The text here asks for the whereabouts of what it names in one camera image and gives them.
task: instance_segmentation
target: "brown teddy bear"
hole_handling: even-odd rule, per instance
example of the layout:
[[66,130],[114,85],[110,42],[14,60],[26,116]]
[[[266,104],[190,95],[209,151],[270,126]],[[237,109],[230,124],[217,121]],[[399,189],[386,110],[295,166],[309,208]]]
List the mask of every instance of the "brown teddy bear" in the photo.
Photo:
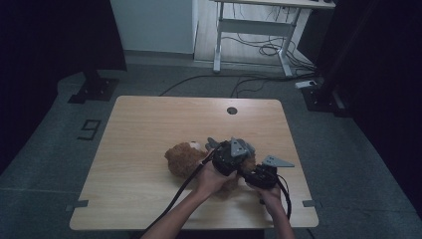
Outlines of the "brown teddy bear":
[[[168,169],[170,172],[175,176],[186,179],[192,174],[199,162],[203,160],[207,154],[207,151],[201,150],[198,142],[191,141],[181,142],[173,146],[165,153],[164,156],[168,160]],[[255,167],[255,152],[253,152],[251,156],[247,157],[243,161],[241,170],[244,172],[250,172],[254,170]],[[231,191],[237,188],[240,177],[240,175],[237,175],[236,178],[224,183],[217,195],[220,197],[227,197]]]

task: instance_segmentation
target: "stuffed animal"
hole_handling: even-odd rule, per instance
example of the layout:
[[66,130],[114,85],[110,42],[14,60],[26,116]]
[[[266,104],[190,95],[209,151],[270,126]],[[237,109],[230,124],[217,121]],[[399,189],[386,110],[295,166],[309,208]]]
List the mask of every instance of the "stuffed animal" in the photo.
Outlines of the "stuffed animal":
[[[165,153],[165,158],[168,160],[168,169],[170,172],[178,177],[188,178],[196,169],[199,162],[206,157],[207,151],[201,150],[200,144],[195,141],[181,142]],[[251,156],[247,157],[242,165],[241,170],[252,171],[255,169],[255,151]],[[235,190],[238,186],[238,180],[241,176],[227,181],[217,193],[217,196],[227,197],[231,191]]]

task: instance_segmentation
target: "wooden table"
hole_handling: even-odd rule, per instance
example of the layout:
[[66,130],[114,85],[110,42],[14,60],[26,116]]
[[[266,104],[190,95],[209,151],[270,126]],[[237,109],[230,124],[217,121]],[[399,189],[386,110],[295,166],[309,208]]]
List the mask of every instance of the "wooden table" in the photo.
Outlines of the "wooden table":
[[[214,53],[213,71],[219,73],[221,70],[221,35],[226,33],[243,33],[254,35],[278,36],[285,37],[286,41],[279,51],[278,56],[283,67],[283,71],[287,77],[291,77],[292,71],[287,57],[289,45],[292,42],[293,34],[298,23],[301,10],[308,9],[333,9],[335,4],[331,1],[325,3],[322,0],[211,0],[220,3],[220,15],[217,28],[217,44]],[[268,21],[251,21],[244,19],[226,19],[223,17],[224,3],[240,3],[253,5],[271,5],[298,8],[294,19],[290,23],[268,22]]]
[[[228,108],[236,108],[230,115]],[[207,137],[242,138],[263,160],[268,154],[295,167],[279,168],[289,184],[293,227],[316,227],[317,213],[304,207],[312,200],[282,105],[276,100],[167,97],[120,97],[75,208],[74,230],[146,228],[168,205],[183,180],[167,168],[165,152],[175,144]],[[179,200],[192,189],[189,184]],[[211,197],[184,229],[262,229],[272,227],[255,191],[243,179],[228,199]]]

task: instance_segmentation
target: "gray floor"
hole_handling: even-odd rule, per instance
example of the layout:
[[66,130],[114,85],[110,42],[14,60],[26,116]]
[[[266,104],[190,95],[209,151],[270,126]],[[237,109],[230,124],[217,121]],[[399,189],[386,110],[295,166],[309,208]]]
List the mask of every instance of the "gray floor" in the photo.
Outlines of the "gray floor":
[[[119,77],[108,102],[70,105],[82,85],[81,74],[59,83],[59,96],[25,147],[0,176],[0,238],[128,238],[124,231],[73,231],[72,211],[78,200],[116,97],[158,96],[183,79],[212,75],[211,67],[189,60],[127,58],[128,72],[102,72]],[[226,65],[221,75],[265,67]],[[238,81],[232,78],[192,80],[167,96],[229,98]],[[258,89],[253,82],[242,89]],[[298,238],[421,238],[422,223],[373,146],[352,119],[313,113],[306,108],[295,81],[266,83],[240,98],[277,99],[284,106],[313,199],[319,226],[295,229]],[[85,120],[101,120],[92,141],[78,140]],[[274,238],[271,229],[266,238]]]

